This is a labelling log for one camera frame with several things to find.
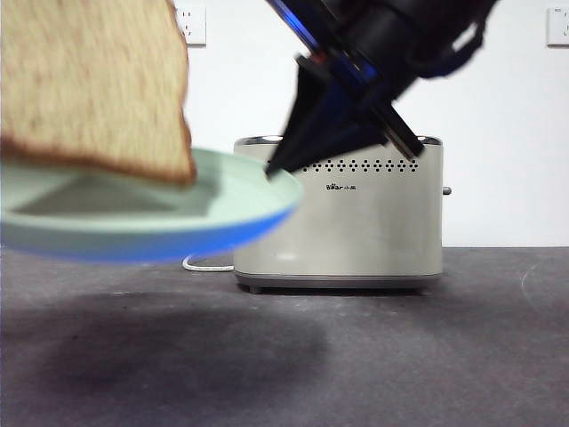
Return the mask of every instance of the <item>wall socket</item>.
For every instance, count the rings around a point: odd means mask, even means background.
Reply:
[[[548,8],[548,46],[569,47],[569,7]]]
[[[207,41],[206,9],[202,5],[180,5],[176,20],[189,46],[205,46]]]

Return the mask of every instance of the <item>toaster vent holes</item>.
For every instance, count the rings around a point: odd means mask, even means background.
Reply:
[[[382,163],[380,159],[363,159],[363,160],[323,160],[321,163],[313,163],[311,165],[305,166],[302,168],[302,171],[305,173],[309,172],[316,172],[316,173],[333,173],[334,170],[338,171],[339,173],[343,172],[357,172],[361,170],[363,173],[369,173],[375,171],[376,173],[381,172],[382,169],[385,169],[385,172],[397,172],[400,173],[408,172],[408,173],[416,173],[419,169],[419,164],[416,160],[411,160],[406,162],[405,160],[385,160],[385,163]]]

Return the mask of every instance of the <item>bread crust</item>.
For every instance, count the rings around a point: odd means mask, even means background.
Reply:
[[[178,27],[175,18],[175,8],[171,0],[163,0],[170,8],[170,15],[174,27]],[[184,149],[188,157],[189,173],[176,173],[174,171],[157,171],[150,167],[136,165],[131,161],[121,159],[119,162],[113,162],[109,159],[98,158],[93,155],[86,154],[69,154],[58,151],[58,147],[49,150],[39,149],[32,141],[22,139],[16,140],[12,135],[6,134],[4,129],[0,130],[0,154],[2,157],[15,158],[23,161],[31,161],[41,165],[73,165],[96,169],[105,169],[117,173],[125,173],[131,176],[140,176],[151,180],[166,181],[177,183],[180,185],[189,185],[197,178],[197,170],[194,158],[191,155],[191,133],[184,118],[183,106],[188,92],[188,69],[189,57],[188,48],[184,36],[178,31],[180,46],[186,55],[187,67],[180,78],[183,78],[185,84],[180,94],[180,126],[184,134]]]

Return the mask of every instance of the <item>plate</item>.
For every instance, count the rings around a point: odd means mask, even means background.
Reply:
[[[302,187],[259,160],[193,149],[187,188],[116,173],[2,165],[2,241],[21,251],[88,262],[166,262],[231,251],[274,229]]]

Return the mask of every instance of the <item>toaster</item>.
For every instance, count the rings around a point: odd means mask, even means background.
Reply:
[[[278,136],[242,139],[235,153],[268,161]],[[417,288],[442,274],[443,145],[421,137],[414,160],[393,144],[327,158],[294,175],[298,210],[234,253],[239,283],[263,288]]]

